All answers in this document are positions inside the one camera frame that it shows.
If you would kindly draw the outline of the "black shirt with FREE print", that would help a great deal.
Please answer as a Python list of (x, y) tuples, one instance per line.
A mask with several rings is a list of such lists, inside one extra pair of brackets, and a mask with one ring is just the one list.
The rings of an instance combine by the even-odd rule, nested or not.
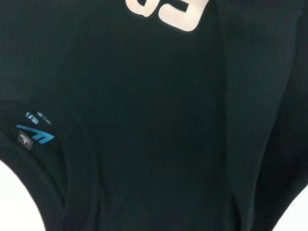
[(273, 231), (308, 185), (308, 0), (0, 0), (0, 160), (46, 231)]

